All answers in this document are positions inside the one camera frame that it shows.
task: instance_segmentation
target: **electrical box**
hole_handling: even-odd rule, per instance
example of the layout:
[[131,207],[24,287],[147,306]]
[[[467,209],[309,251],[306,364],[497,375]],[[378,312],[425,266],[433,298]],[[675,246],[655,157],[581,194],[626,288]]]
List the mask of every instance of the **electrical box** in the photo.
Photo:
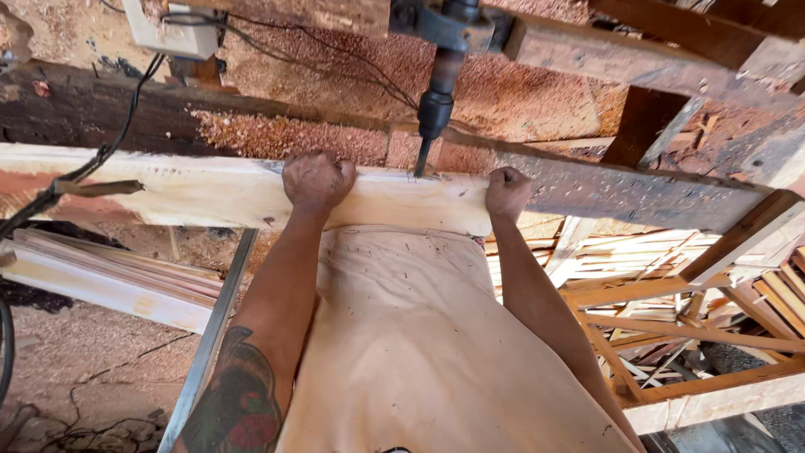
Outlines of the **electrical box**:
[[[183,56],[194,60],[207,60],[218,49],[218,29],[213,25],[190,27],[187,25],[168,25],[155,23],[142,10],[140,0],[122,0],[129,19],[131,34],[137,45],[155,52],[173,56]],[[212,8],[187,6],[170,3],[170,12],[197,13],[214,17]],[[202,19],[179,17],[183,22],[200,22]]]

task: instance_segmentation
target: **beige shirt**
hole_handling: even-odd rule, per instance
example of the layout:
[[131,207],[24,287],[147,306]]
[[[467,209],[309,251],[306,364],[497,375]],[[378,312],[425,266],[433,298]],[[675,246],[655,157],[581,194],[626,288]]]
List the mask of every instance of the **beige shirt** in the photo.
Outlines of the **beige shirt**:
[[556,353],[495,301],[472,239],[328,231],[318,290],[277,451],[635,451]]

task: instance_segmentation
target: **metal bar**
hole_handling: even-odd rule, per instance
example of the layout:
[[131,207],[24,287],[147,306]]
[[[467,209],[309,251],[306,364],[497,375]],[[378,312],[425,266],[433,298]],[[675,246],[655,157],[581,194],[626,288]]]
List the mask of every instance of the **metal bar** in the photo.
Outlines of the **metal bar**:
[[218,349],[221,348],[221,340],[224,337],[229,313],[232,312],[237,290],[241,286],[243,273],[246,270],[246,263],[249,261],[254,241],[257,239],[258,230],[247,228],[243,231],[241,242],[237,246],[232,264],[229,266],[229,273],[226,275],[221,293],[215,302],[213,312],[207,321],[204,335],[201,336],[199,348],[196,350],[196,357],[190,365],[187,379],[184,380],[182,391],[179,393],[179,400],[173,408],[171,421],[165,428],[165,435],[162,443],[159,444],[158,453],[169,453],[179,437],[179,433],[184,428],[184,423],[188,420],[190,412],[195,407],[199,397],[204,392],[210,372],[213,370]]

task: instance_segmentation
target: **tattooed forearm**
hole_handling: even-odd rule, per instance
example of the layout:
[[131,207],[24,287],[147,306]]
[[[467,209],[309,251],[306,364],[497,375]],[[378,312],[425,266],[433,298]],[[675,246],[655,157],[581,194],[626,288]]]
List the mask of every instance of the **tattooed forearm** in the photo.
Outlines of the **tattooed forearm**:
[[226,332],[213,378],[182,431],[188,451],[274,450],[282,425],[274,373],[266,357],[244,343],[250,335],[242,326]]

